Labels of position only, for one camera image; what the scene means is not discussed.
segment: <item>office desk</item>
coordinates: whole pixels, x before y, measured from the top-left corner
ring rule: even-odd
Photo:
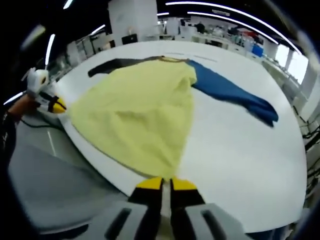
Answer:
[[[242,222],[247,233],[279,228],[300,218],[306,183],[306,155],[296,117],[277,83],[250,59],[219,47],[185,41],[137,42],[102,51],[70,71],[57,91],[70,106],[106,77],[88,77],[93,67],[114,58],[165,55],[193,59],[239,87],[269,101],[279,115],[274,128],[243,107],[192,89],[194,120],[176,175],[197,187]],[[67,115],[60,121],[75,146],[102,176],[126,195],[145,179],[87,142]]]
[[[193,38],[204,39],[204,40],[208,40],[208,41],[219,42],[219,43],[222,44],[222,48],[223,49],[228,49],[229,45],[231,45],[231,44],[233,45],[233,43],[231,41],[229,41],[228,39],[226,39],[226,38],[213,36],[213,35],[210,35],[210,34],[202,34],[202,33],[199,33],[199,32],[194,32],[192,34],[192,37]]]

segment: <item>blue fabric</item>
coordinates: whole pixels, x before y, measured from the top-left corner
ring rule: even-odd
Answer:
[[[258,57],[262,57],[262,55],[264,54],[264,49],[255,44],[252,48],[252,53],[257,55]]]
[[[275,109],[266,100],[255,96],[235,85],[225,77],[202,66],[193,60],[187,60],[189,66],[194,67],[197,82],[195,89],[221,101],[228,101],[245,107],[252,115],[267,125],[273,127],[279,117]]]

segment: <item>robotic hand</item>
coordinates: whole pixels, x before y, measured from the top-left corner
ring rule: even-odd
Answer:
[[[156,239],[163,196],[170,194],[170,225],[176,240],[252,240],[236,218],[214,203],[205,203],[190,181],[170,179],[170,191],[163,191],[164,179],[154,177],[139,183],[127,201],[116,201],[94,217],[76,240]]]
[[[54,85],[50,82],[47,70],[31,68],[27,74],[26,81],[26,93],[40,104],[41,109],[54,114],[66,111],[64,101],[55,94]]]

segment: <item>person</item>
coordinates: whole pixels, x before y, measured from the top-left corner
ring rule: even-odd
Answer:
[[[198,33],[204,34],[205,33],[205,25],[202,24],[202,22],[200,21],[198,24],[195,25],[196,27],[196,31]]]
[[[34,111],[38,106],[39,104],[27,94],[18,99],[8,110],[1,104],[1,234],[10,235],[10,239],[23,236],[28,236],[28,239],[38,238],[16,196],[8,173],[10,159],[16,146],[16,127],[23,115]]]
[[[186,25],[186,22],[185,22],[185,20],[184,19],[180,19],[180,26],[185,26]]]

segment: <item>dark fabric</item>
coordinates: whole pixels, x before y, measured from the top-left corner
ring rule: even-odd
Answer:
[[[201,33],[201,34],[205,33],[206,28],[205,28],[205,25],[203,25],[202,23],[196,24],[195,27],[198,33]]]
[[[10,181],[8,166],[16,145],[14,118],[1,109],[1,214],[0,226],[3,239],[38,239],[38,234],[28,221]]]
[[[193,85],[195,89],[215,99],[241,105],[271,127],[274,125],[273,122],[278,121],[276,110],[266,100],[243,90],[225,77],[193,60],[188,60],[186,63],[195,69],[197,79]]]
[[[88,76],[91,78],[96,74],[109,74],[116,69],[129,67],[145,61],[156,60],[158,58],[159,56],[151,56],[144,59],[115,58],[90,69],[88,71]]]

